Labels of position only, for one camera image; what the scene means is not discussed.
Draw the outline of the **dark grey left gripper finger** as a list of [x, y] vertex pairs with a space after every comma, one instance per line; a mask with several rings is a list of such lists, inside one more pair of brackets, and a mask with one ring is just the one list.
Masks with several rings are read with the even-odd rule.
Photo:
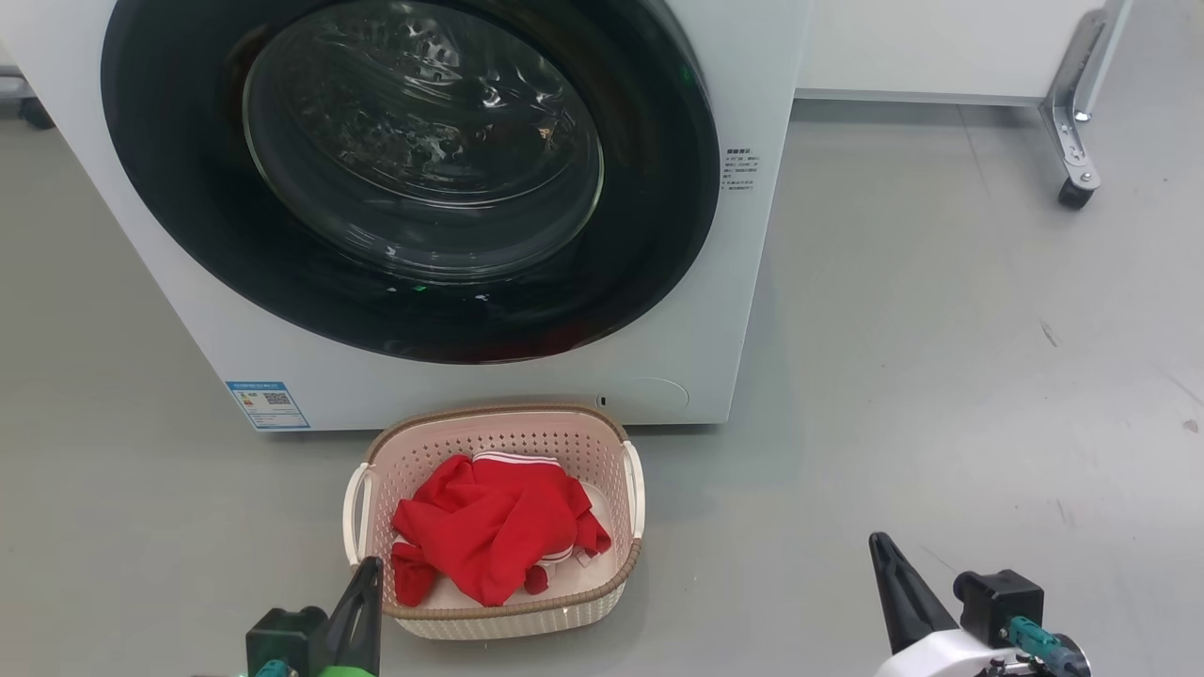
[[384, 566], [378, 557], [358, 565], [340, 604], [327, 618], [326, 676], [378, 676], [383, 626]]

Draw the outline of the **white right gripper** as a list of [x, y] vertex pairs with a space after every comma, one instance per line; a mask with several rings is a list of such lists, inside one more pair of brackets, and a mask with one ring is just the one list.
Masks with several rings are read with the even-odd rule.
[[889, 534], [873, 532], [868, 547], [889, 646], [895, 653], [874, 677], [970, 677], [980, 676], [993, 661], [1013, 660], [1011, 648], [996, 650], [958, 629], [958, 622]]

